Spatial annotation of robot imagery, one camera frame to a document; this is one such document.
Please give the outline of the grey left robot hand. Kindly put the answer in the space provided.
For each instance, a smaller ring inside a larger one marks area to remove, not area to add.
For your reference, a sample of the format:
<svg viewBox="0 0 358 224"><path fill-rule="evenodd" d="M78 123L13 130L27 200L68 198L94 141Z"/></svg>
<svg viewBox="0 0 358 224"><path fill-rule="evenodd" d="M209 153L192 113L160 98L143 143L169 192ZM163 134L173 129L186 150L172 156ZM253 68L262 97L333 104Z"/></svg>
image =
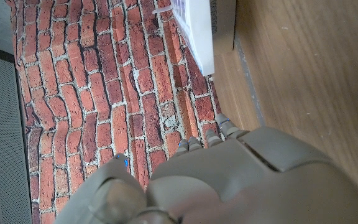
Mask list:
<svg viewBox="0 0 358 224"><path fill-rule="evenodd" d="M146 188L115 155L88 177L57 223L358 223L358 186L315 147L279 130L244 131L219 114L221 135L180 141Z"/></svg>

